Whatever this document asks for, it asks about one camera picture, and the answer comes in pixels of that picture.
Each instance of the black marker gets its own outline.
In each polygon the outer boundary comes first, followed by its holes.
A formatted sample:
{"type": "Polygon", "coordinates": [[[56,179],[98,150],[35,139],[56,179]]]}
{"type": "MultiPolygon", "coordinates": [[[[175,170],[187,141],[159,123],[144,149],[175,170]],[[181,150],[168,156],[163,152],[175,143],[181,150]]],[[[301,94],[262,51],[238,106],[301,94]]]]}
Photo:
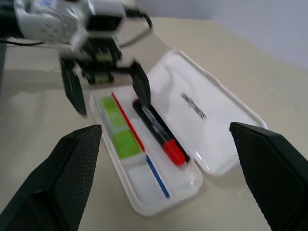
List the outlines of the black marker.
{"type": "Polygon", "coordinates": [[[169,156],[172,162],[179,166],[185,163],[185,155],[177,146],[175,139],[171,138],[164,128],[157,121],[153,113],[146,106],[143,106],[139,100],[133,102],[133,108],[143,120],[152,135],[162,146],[165,153],[169,156]]]}

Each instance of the black cable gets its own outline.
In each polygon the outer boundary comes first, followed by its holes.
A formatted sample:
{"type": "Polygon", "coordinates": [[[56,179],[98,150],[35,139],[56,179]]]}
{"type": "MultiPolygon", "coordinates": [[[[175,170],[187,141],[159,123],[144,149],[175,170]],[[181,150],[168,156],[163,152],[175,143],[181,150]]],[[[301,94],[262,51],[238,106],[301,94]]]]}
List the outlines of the black cable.
{"type": "Polygon", "coordinates": [[[141,13],[140,11],[137,11],[137,10],[135,10],[133,12],[136,13],[136,14],[132,13],[132,10],[127,11],[127,17],[131,17],[131,18],[141,17],[141,18],[144,18],[147,21],[147,23],[149,25],[149,28],[147,30],[143,31],[141,34],[137,35],[132,40],[121,44],[120,48],[129,47],[131,45],[134,45],[136,42],[140,41],[141,39],[145,38],[146,36],[148,36],[149,34],[152,33],[153,23],[152,23],[150,17],[146,13],[141,13]]]}
{"type": "Polygon", "coordinates": [[[32,47],[32,46],[44,44],[43,42],[20,43],[20,42],[6,41],[6,40],[0,40],[0,43],[12,44],[12,45],[17,45],[17,46],[22,46],[22,47],[32,47]]]}

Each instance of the white table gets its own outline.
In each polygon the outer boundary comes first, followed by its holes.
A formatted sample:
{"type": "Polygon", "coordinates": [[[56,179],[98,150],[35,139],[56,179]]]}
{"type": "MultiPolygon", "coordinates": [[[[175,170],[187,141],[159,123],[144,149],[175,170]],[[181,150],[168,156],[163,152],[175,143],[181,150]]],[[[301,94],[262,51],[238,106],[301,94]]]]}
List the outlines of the white table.
{"type": "MultiPolygon", "coordinates": [[[[168,46],[206,68],[308,157],[307,71],[211,21],[154,19],[154,26],[168,46]]],[[[139,30],[130,24],[121,38],[139,30]]],[[[152,35],[124,51],[126,59],[136,57],[149,71],[169,49],[159,38],[152,35]]],[[[84,86],[87,97],[90,87],[84,86]]],[[[79,116],[65,96],[56,50],[9,48],[0,98],[0,210],[62,136],[92,123],[90,116],[79,116]]],[[[196,197],[144,218],[131,207],[102,143],[79,230],[270,230],[239,169],[221,178],[203,175],[196,197]]]]}

